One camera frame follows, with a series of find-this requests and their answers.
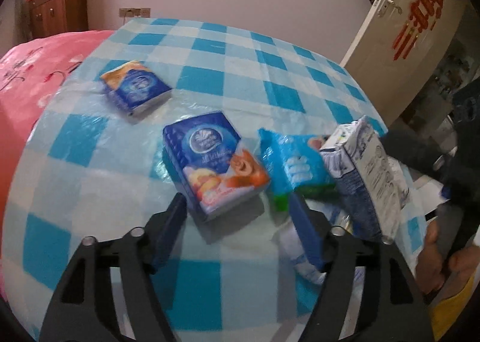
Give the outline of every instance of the table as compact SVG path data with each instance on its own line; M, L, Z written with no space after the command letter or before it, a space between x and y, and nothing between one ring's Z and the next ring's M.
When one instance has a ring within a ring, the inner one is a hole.
M129 60L142 61L175 88L168 102L141 119L121 114L99 82ZM11 186L2 242L5 287L33 336L81 238L120 237L171 201L176 190L162 161L163 127L218 109L253 149L261 127L329 134L367 115L377 131L386 130L352 77L316 53L212 23L130 21L56 94ZM425 219L405 173L412 201L396 241L412 266ZM207 224L188 217L171 260L153 277L183 342L298 340L319 290L295 274L272 240L282 222L265 195ZM118 271L112 278L117 292Z

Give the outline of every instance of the product packaging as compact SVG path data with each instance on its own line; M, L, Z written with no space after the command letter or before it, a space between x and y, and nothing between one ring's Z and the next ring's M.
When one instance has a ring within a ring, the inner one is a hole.
M289 193L319 199L334 191L335 182L323 166L320 149L327 136L282 135L259 129L260 155L272 183L275 207L288 209Z
M357 236L395 238L400 196L388 157L366 117L339 125L320 155L335 179Z
M138 115L170 97L172 88L138 61L129 61L101 76L107 95L129 115Z
M205 220L258 194L270 182L222 112L167 125L163 138L190 207Z

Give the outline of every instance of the wall outlet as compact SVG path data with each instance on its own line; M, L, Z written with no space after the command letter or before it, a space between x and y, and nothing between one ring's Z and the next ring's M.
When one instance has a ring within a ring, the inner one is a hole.
M142 18L150 18L150 8L141 8L140 9L140 16Z
M135 12L135 9L134 8L120 8L118 10L118 16L119 17L126 17L126 18L132 18L134 17L134 12Z
M119 8L118 14L120 18L150 18L150 8Z

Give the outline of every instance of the cartoon character print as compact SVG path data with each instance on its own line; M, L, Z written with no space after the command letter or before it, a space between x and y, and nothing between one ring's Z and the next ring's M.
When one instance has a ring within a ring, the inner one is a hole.
M260 187L268 184L268 181L270 181L263 167L245 149L242 149L241 155L234 154L232 156L230 167L236 175L225 179L225 186L229 188Z

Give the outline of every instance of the yellow clothing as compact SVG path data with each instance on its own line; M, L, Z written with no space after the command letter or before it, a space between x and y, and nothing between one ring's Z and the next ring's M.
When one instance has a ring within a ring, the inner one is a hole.
M434 308L429 309L435 340L439 340L447 332L465 308L472 292L473 279L474 276L471 276L460 293L442 300Z

